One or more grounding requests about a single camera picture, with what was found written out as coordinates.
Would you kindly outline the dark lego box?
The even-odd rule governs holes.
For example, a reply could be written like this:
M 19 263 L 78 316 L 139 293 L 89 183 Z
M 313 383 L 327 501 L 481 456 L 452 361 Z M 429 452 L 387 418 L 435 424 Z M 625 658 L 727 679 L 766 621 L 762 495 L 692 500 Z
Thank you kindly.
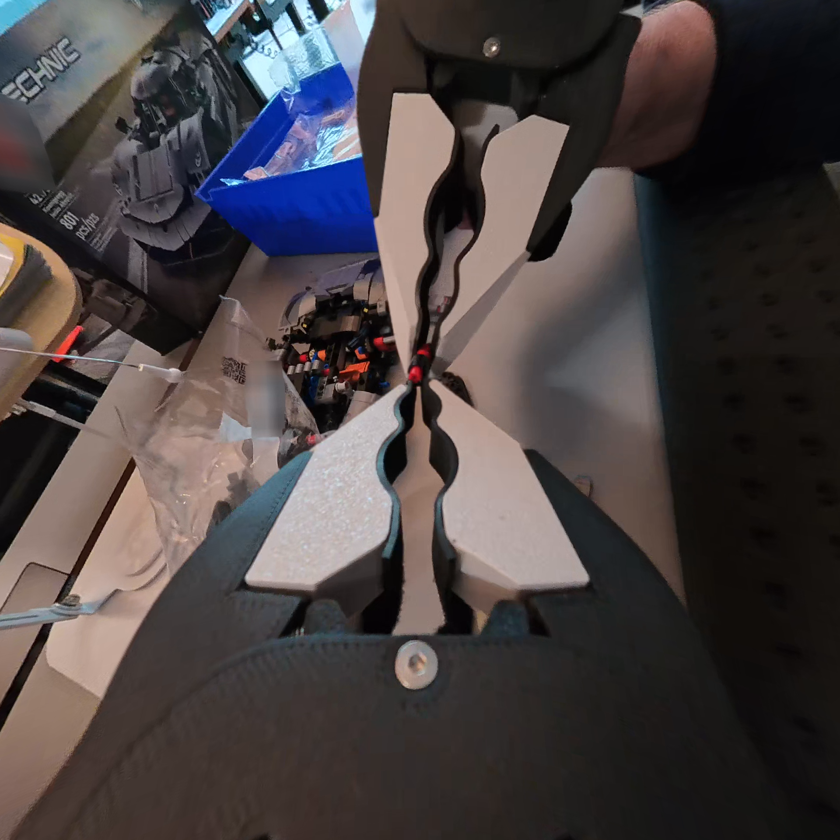
M 196 4 L 2 2 L 1 82 L 55 180 L 2 193 L 2 220 L 115 329 L 162 353 L 201 334 L 247 241 L 199 193 L 259 107 Z

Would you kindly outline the blue plastic bin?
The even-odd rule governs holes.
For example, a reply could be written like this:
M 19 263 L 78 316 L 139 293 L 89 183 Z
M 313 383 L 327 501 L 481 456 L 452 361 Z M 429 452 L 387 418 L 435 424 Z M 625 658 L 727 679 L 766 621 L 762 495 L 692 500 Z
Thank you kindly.
M 377 250 L 360 157 L 256 181 L 297 114 L 280 93 L 197 189 L 196 196 L 268 256 L 363 254 Z

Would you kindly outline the crumpled clear plastic bag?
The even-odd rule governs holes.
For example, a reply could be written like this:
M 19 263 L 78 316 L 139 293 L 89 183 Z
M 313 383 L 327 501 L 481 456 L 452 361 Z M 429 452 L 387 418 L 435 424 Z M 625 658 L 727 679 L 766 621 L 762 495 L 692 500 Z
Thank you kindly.
M 248 167 L 221 183 L 240 186 L 360 157 L 358 75 L 323 25 L 277 53 L 268 68 L 275 89 L 264 110 L 268 140 Z

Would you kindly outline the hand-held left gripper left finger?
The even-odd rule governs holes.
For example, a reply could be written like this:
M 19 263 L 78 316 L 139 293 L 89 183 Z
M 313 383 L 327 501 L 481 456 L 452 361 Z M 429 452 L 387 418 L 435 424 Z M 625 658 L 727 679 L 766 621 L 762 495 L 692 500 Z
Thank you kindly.
M 330 599 L 360 614 L 385 590 L 385 554 L 400 503 L 385 452 L 405 432 L 402 384 L 307 453 L 305 465 L 245 574 L 251 589 Z

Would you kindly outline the partly built lego car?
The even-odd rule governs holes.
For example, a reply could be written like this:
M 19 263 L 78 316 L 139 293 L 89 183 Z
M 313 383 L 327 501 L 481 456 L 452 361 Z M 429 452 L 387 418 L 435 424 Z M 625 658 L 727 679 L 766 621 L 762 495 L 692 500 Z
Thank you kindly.
M 379 258 L 333 269 L 295 295 L 269 346 L 322 436 L 404 382 Z

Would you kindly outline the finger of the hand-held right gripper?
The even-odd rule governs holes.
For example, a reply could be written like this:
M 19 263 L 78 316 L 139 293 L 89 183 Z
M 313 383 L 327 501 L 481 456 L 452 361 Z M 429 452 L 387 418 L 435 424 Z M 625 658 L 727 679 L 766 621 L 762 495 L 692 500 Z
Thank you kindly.
M 432 201 L 455 150 L 455 127 L 429 93 L 393 95 L 374 229 L 402 366 L 414 355 L 422 318 L 418 290 L 434 256 Z
M 530 257 L 527 244 L 569 127 L 532 115 L 500 132 L 480 169 L 485 209 L 476 230 L 444 238 L 433 302 L 449 296 L 437 323 L 436 352 L 460 354 Z

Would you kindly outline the black dotted edge pad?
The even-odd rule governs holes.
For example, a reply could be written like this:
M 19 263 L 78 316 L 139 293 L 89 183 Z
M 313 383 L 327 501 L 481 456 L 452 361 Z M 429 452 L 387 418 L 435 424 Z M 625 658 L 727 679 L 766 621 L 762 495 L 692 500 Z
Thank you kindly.
M 794 837 L 838 838 L 838 194 L 635 190 L 689 612 Z

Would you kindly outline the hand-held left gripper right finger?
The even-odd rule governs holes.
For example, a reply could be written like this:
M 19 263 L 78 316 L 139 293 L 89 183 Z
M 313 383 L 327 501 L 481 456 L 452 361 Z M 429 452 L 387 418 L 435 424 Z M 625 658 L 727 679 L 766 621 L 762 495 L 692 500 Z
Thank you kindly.
M 447 613 L 584 589 L 583 563 L 520 444 L 439 380 L 424 384 L 434 503 L 433 562 Z

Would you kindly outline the person's right hand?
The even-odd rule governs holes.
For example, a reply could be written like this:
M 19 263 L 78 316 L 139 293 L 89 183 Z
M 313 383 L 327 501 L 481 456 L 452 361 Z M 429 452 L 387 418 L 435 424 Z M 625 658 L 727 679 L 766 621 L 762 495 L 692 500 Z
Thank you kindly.
M 639 172 L 685 153 L 704 118 L 717 58 L 712 16 L 698 3 L 670 3 L 643 16 L 596 166 Z

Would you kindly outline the white wooden book stand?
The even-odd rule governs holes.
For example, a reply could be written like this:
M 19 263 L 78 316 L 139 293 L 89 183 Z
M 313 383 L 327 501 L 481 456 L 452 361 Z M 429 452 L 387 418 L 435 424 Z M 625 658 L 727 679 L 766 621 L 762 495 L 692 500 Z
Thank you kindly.
M 28 301 L 12 329 L 26 332 L 34 350 L 52 350 L 69 335 L 81 311 L 77 281 L 54 251 L 32 245 L 32 237 L 4 225 L 2 236 L 27 242 L 49 267 L 50 277 Z M 157 403 L 167 386 L 152 374 L 110 365 L 117 373 L 87 421 L 106 435 L 102 437 L 36 413 L 15 415 L 13 405 L 35 383 L 48 361 L 20 358 L 24 361 L 17 362 L 13 375 L 2 383 L 2 614 L 47 607 L 60 597 L 130 464 L 117 408 L 126 416 L 139 412 Z M 44 483 L 38 470 L 52 466 L 56 469 Z M 17 489 L 24 501 L 4 506 L 4 499 L 12 498 L 6 490 Z M 39 627 L 2 629 L 2 697 Z

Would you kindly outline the clear printed empty bag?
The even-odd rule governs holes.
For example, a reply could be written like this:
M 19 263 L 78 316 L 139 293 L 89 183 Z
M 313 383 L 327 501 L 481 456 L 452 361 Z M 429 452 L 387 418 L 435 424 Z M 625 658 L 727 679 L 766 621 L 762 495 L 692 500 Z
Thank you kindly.
M 154 410 L 119 415 L 171 573 L 319 435 L 242 304 L 226 297 L 217 315 L 220 344 L 206 364 L 191 366 Z

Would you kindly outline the white flat panel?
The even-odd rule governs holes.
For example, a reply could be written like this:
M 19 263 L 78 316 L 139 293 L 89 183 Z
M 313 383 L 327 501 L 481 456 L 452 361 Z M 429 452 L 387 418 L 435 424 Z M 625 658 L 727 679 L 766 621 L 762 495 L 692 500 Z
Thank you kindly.
M 101 697 L 130 636 L 166 583 L 165 561 L 143 482 L 133 471 L 121 419 L 156 408 L 174 384 L 163 358 L 129 351 L 2 558 L 2 620 L 80 601 L 80 617 L 10 627 L 2 621 L 2 725 L 24 698 L 38 663 Z

